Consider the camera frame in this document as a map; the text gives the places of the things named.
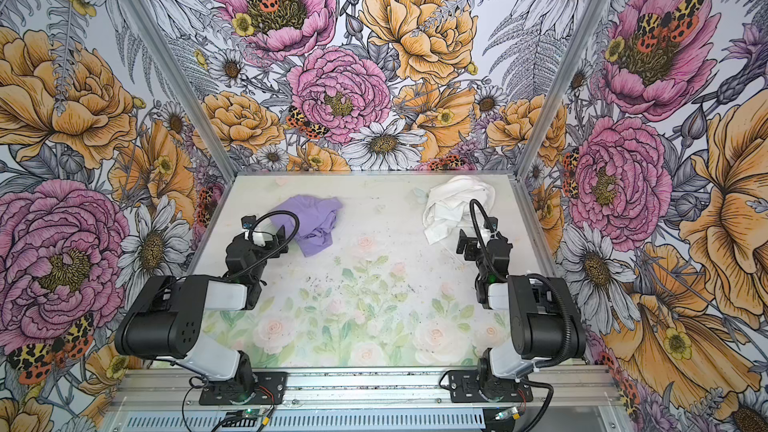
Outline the purple cloth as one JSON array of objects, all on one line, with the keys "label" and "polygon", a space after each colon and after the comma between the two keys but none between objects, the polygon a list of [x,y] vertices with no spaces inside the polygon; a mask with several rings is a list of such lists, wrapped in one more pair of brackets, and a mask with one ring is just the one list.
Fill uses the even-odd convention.
[{"label": "purple cloth", "polygon": [[276,206],[275,210],[289,211],[298,217],[299,228],[294,241],[305,257],[312,257],[333,244],[332,233],[342,208],[342,203],[335,197],[322,199],[296,195]]}]

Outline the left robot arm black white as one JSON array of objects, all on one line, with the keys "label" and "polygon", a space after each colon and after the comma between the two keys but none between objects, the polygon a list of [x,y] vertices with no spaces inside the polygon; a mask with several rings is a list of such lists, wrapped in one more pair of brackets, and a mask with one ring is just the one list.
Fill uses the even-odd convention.
[{"label": "left robot arm black white", "polygon": [[257,374],[246,352],[225,347],[203,331],[208,311],[256,307],[267,262],[287,252],[300,226],[298,216],[287,210],[245,216],[241,223],[242,233],[226,248],[222,275],[148,279],[114,339],[122,355],[192,372],[203,405],[277,405],[287,379],[284,373]]}]

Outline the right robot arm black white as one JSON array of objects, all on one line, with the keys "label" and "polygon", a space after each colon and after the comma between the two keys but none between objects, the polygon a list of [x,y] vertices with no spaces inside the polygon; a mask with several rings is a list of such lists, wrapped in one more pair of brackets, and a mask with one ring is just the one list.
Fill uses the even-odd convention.
[{"label": "right robot arm black white", "polygon": [[507,275],[512,244],[501,234],[480,240],[459,232],[456,253],[476,265],[478,303],[502,318],[509,337],[481,348],[477,369],[451,371],[454,403],[523,402],[532,398],[529,376],[579,358],[586,348],[581,318],[562,278],[536,273]]}]

